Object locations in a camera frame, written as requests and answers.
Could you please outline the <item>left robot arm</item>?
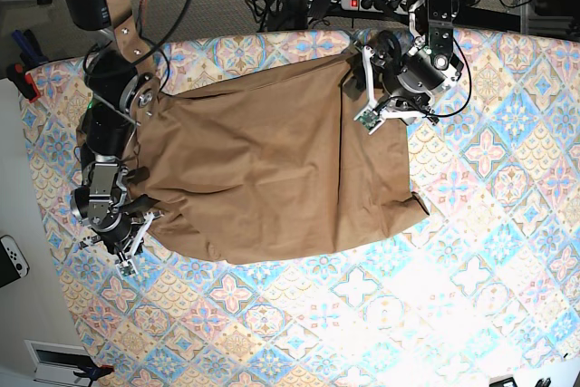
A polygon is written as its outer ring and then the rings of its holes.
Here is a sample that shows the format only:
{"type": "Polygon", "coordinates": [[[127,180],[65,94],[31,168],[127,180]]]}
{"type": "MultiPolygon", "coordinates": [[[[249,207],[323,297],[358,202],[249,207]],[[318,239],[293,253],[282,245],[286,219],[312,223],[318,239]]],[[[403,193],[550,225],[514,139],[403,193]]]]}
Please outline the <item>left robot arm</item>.
{"type": "Polygon", "coordinates": [[[433,110],[432,99],[470,72],[453,34],[456,0],[371,0],[371,5],[408,25],[412,42],[404,47],[390,30],[367,43],[351,40],[358,56],[351,68],[353,80],[366,95],[355,121],[369,133],[393,119],[438,123],[443,116],[433,110]]]}

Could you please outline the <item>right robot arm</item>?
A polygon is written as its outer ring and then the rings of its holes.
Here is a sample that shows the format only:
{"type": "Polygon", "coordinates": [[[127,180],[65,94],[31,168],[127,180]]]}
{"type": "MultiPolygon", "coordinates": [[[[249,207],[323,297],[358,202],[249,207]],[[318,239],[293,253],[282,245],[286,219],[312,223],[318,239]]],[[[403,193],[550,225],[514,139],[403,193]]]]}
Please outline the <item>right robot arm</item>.
{"type": "Polygon", "coordinates": [[[81,246],[104,244],[120,271],[131,275],[142,240],[160,213],[155,199],[131,197],[130,185],[149,172],[131,164],[127,153],[140,125],[137,112],[147,110],[162,88],[154,55],[169,38],[154,43],[144,37],[143,14],[133,11],[131,0],[66,2],[77,26],[104,38],[82,61],[93,97],[80,125],[82,184],[72,192],[71,211],[93,233],[81,246]]]}

